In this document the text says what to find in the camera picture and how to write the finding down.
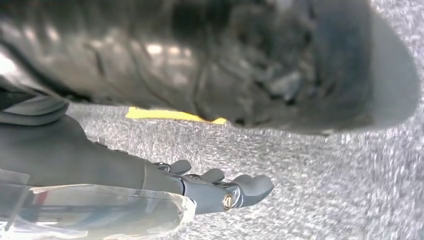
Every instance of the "metal screw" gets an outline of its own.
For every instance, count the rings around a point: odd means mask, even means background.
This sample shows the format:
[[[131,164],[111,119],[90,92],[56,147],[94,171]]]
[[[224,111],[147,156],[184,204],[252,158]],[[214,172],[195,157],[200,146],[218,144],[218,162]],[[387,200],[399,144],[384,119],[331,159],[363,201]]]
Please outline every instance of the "metal screw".
[[[224,199],[222,200],[222,206],[225,211],[230,210],[233,207],[234,204],[234,197],[231,193],[228,193],[224,196]]]

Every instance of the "plastic wrap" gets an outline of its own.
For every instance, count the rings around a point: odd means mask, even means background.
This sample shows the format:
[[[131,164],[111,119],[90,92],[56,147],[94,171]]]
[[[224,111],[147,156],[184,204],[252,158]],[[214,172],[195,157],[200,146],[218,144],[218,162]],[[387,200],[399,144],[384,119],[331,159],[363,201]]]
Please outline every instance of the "plastic wrap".
[[[169,192],[30,187],[28,176],[7,174],[0,176],[1,240],[150,240],[190,222],[196,210],[190,199]]]

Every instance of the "prosthetic arm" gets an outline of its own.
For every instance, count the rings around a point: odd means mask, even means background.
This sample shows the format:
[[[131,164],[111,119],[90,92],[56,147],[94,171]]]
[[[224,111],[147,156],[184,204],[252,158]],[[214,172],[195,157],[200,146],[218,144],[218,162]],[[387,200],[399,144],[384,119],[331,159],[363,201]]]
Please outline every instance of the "prosthetic arm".
[[[185,196],[196,214],[252,206],[265,176],[222,182],[87,139],[68,102],[171,108],[237,127],[328,135],[395,126],[419,79],[366,0],[0,2],[0,169],[27,186]]]

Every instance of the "gray carpet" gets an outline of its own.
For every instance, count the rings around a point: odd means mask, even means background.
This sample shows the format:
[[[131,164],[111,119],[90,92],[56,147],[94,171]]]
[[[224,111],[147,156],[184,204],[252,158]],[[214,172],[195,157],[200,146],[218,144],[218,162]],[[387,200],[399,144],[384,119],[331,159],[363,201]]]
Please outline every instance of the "gray carpet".
[[[423,0],[376,0],[423,76]],[[367,134],[305,137],[275,130],[125,119],[126,107],[74,105],[92,138],[153,162],[187,159],[194,173],[267,174],[261,204],[197,216],[168,239],[424,239],[424,105],[402,126]]]

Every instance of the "yellow tape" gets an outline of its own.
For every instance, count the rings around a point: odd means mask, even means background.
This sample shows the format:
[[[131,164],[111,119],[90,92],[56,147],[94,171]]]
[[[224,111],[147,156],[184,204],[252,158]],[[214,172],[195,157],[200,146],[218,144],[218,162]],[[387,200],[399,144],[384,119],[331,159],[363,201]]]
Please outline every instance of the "yellow tape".
[[[227,122],[227,120],[224,118],[218,118],[215,121],[211,122],[205,121],[196,115],[192,115],[185,112],[170,110],[146,110],[137,107],[130,107],[125,117],[129,119],[175,119],[220,125],[223,125]]]

